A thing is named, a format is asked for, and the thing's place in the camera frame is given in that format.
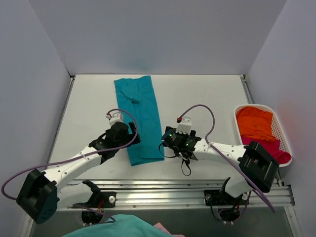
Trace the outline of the teal t-shirt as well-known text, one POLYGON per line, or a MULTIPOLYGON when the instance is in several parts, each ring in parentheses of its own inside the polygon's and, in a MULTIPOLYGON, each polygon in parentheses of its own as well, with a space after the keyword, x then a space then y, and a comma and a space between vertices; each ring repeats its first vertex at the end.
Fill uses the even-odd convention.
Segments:
POLYGON ((127 148, 130 165, 163 161, 164 153, 158 149, 162 128, 151 77, 118 79, 114 84, 118 107, 136 119, 139 129, 141 142, 127 148))

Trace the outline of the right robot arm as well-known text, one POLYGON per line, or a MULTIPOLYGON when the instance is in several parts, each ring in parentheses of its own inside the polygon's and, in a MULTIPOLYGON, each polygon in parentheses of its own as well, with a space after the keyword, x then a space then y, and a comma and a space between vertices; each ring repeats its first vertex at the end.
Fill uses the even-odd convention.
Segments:
POLYGON ((271 190, 279 162, 258 142, 248 145, 227 145, 207 142, 192 131, 189 135, 177 133, 167 127, 161 137, 162 144, 184 160, 207 160, 231 165, 239 174, 230 178, 219 192, 223 203, 232 203, 241 194, 251 190, 259 194, 271 190))

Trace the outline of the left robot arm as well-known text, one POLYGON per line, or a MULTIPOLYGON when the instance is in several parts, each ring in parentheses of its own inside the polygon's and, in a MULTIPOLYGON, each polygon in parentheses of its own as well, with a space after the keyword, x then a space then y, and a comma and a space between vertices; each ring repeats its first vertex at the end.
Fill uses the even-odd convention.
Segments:
POLYGON ((46 222, 63 207, 59 194, 66 185, 91 168, 102 165, 123 148, 140 143, 136 122, 117 121, 74 158, 56 162, 53 168, 28 173, 17 197, 17 204, 37 224, 46 222))

